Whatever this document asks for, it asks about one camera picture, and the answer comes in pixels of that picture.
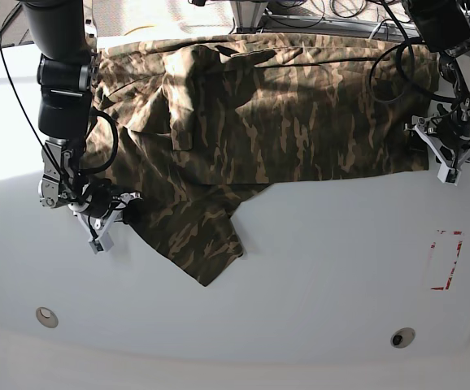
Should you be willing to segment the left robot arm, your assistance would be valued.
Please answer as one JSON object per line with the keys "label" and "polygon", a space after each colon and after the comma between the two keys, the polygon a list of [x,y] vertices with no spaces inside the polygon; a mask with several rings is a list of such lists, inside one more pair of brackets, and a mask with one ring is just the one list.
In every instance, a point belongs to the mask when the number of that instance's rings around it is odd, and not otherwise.
{"label": "left robot arm", "polygon": [[461,167],[470,163],[470,1],[403,1],[422,41],[438,54],[441,77],[454,97],[434,97],[437,113],[412,118],[415,132],[440,163],[442,183],[457,184]]}

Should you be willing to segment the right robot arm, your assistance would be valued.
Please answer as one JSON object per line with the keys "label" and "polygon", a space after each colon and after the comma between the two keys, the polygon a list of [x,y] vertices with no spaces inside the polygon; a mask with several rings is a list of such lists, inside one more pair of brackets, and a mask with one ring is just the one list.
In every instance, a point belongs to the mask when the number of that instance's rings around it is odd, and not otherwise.
{"label": "right robot arm", "polygon": [[[91,249],[107,252],[113,246],[110,227],[124,221],[140,195],[97,177],[114,162],[119,131],[108,114],[93,106],[100,59],[93,3],[22,1],[20,5],[41,51],[38,129],[46,140],[41,144],[40,203],[50,209],[68,207],[88,232]],[[81,158],[92,123],[98,119],[111,130],[111,152],[102,164],[84,168]]]}

